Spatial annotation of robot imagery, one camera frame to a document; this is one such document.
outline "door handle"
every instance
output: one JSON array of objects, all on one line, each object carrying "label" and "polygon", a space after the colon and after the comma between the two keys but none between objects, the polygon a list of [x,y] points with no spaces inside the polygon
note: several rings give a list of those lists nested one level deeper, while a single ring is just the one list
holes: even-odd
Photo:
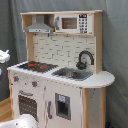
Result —
[{"label": "door handle", "polygon": [[32,93],[26,93],[26,92],[24,92],[22,90],[20,90],[19,93],[21,93],[22,95],[25,95],[25,96],[33,96]]},{"label": "door handle", "polygon": [[48,118],[52,119],[52,115],[50,115],[50,107],[51,107],[51,101],[48,102],[47,112],[48,112]]},{"label": "door handle", "polygon": [[56,17],[56,20],[55,20],[55,26],[56,26],[56,30],[59,30],[59,26],[58,26],[58,21],[59,21],[59,17]]}]

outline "gray wall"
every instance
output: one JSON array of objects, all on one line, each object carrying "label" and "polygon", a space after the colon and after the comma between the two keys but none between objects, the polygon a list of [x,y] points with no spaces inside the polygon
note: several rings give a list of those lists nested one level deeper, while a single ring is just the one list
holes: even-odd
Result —
[{"label": "gray wall", "polygon": [[9,49],[9,54],[11,55],[10,61],[0,64],[0,68],[2,68],[4,73],[4,77],[0,82],[0,101],[2,101],[9,96],[8,72],[6,68],[17,63],[11,22],[10,0],[0,0],[0,49],[3,51]]},{"label": "gray wall", "polygon": [[107,87],[107,121],[110,121],[115,128],[127,128],[128,0],[11,0],[11,2],[19,62],[26,60],[25,35],[21,30],[20,12],[104,10],[103,69],[116,77],[115,83]]}]

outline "sink basin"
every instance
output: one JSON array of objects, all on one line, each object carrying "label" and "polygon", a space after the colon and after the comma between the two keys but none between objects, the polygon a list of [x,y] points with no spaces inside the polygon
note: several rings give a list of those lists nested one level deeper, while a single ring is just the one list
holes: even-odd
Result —
[{"label": "sink basin", "polygon": [[82,81],[82,80],[87,79],[91,75],[93,75],[93,73],[90,71],[84,71],[84,70],[73,69],[73,68],[61,68],[53,72],[52,75],[57,76],[57,77]]}]

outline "oven knob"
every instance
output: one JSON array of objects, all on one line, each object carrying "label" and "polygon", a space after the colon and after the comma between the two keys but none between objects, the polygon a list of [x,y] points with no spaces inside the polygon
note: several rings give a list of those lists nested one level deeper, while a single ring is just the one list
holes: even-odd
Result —
[{"label": "oven knob", "polygon": [[37,82],[36,81],[33,81],[32,82],[32,85],[33,85],[33,87],[37,87]]},{"label": "oven knob", "polygon": [[18,76],[15,76],[15,77],[14,77],[14,82],[16,82],[16,81],[18,81],[18,80],[19,80]]}]

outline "oven window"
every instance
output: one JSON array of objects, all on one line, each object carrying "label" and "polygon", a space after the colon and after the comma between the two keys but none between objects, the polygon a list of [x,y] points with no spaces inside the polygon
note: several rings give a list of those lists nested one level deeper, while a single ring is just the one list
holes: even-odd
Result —
[{"label": "oven window", "polygon": [[77,18],[62,18],[62,29],[77,29]]},{"label": "oven window", "polygon": [[35,100],[19,95],[19,111],[20,115],[30,114],[35,120],[37,119],[37,103]]}]

